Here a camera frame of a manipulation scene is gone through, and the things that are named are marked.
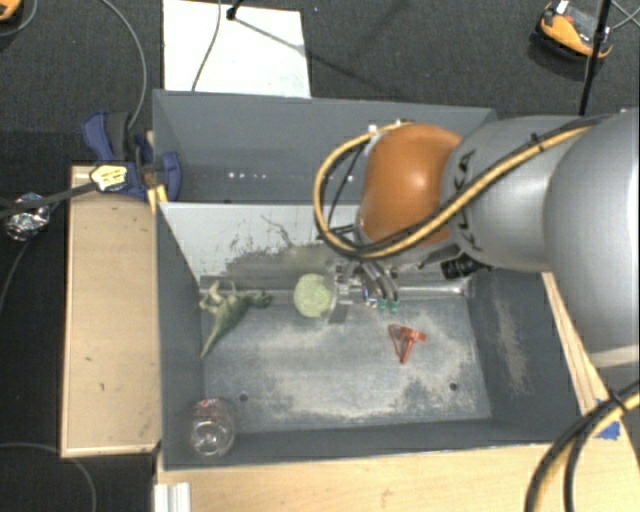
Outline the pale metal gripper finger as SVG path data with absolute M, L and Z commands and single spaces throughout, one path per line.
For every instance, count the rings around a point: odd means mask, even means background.
M 348 316 L 352 312 L 364 311 L 366 308 L 371 309 L 376 306 L 375 299 L 364 301 L 354 301 L 347 298 L 339 298 L 334 305 L 331 306 L 328 313 L 329 324 L 343 324 L 347 321 Z
M 328 283 L 336 298 L 368 297 L 368 291 L 359 268 L 330 268 Z

